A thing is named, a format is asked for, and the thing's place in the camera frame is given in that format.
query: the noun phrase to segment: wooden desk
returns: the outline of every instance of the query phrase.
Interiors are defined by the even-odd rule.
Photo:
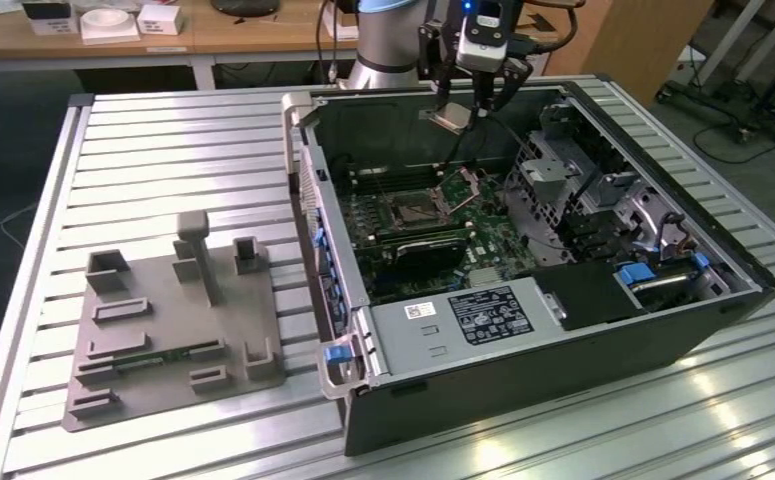
[[[38,36],[21,12],[0,15],[0,71],[79,70],[187,65],[200,90],[215,88],[212,66],[224,63],[316,60],[319,0],[280,0],[275,15],[238,19],[218,12],[210,0],[179,0],[186,25],[178,36],[144,35],[142,40],[84,46],[79,35]],[[519,29],[539,41],[555,41],[555,32],[538,32],[525,8]],[[322,29],[322,48],[332,56],[334,40]],[[356,42],[338,43],[338,58],[355,58]]]
[[[212,8],[208,0],[194,0],[195,51],[198,53],[288,52],[316,49],[318,0],[280,0],[276,14],[248,18],[243,23]],[[334,39],[322,28],[322,49],[330,52]],[[354,50],[356,41],[338,42]]]
[[[167,53],[194,51],[194,28],[191,18],[192,0],[178,3],[186,14],[186,26],[180,35],[144,35],[139,42],[88,45],[80,35],[35,35],[23,12],[0,15],[0,59],[107,57],[120,55],[147,55],[154,50]]]

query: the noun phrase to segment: metal slotted table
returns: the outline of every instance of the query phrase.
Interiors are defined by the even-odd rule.
[[[574,77],[775,274],[775,225],[623,91]],[[82,99],[70,107],[0,334],[0,478],[775,480],[775,301],[675,365],[360,457],[319,391],[315,319],[286,187],[290,89]],[[287,382],[79,433],[60,419],[90,251],[171,253],[176,213],[210,245],[268,245]]]

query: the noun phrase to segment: gray carpet floor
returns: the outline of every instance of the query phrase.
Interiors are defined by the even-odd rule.
[[[719,42],[733,12],[719,19],[707,19],[694,39],[695,45],[709,52]],[[746,47],[763,30],[751,25],[727,56],[726,65],[714,74],[710,86],[730,75],[730,67],[742,58]],[[291,85],[304,76],[307,65],[251,65],[243,70],[219,72],[226,86]],[[762,88],[775,73],[775,51],[754,76],[755,88]],[[35,202],[48,170],[58,140],[67,99],[83,92],[72,72],[0,73],[0,219],[12,211]],[[651,112],[675,134],[691,145],[693,134],[702,128],[723,122],[723,117],[685,99],[654,105]],[[705,135],[703,145],[714,155],[729,160],[742,159],[773,143],[763,140],[745,146],[731,142],[722,131]],[[731,184],[775,220],[775,150],[745,165],[710,162]],[[34,213],[13,220],[7,228],[25,241]],[[0,322],[7,306],[21,250],[0,232]]]

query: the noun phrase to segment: wooden cabinet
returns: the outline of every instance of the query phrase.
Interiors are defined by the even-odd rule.
[[[650,104],[711,4],[713,0],[587,0],[577,10],[577,37],[550,55],[545,75],[606,73],[643,105]],[[534,8],[565,35],[565,11]]]

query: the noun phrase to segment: white label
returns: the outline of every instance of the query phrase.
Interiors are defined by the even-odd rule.
[[[431,302],[418,303],[416,305],[408,305],[404,307],[404,314],[408,316],[408,320],[415,318],[430,317],[435,313],[435,304]]]
[[[498,28],[499,27],[499,18],[489,17],[486,15],[477,15],[477,22],[483,27]]]
[[[186,47],[147,47],[147,53],[186,52]]]

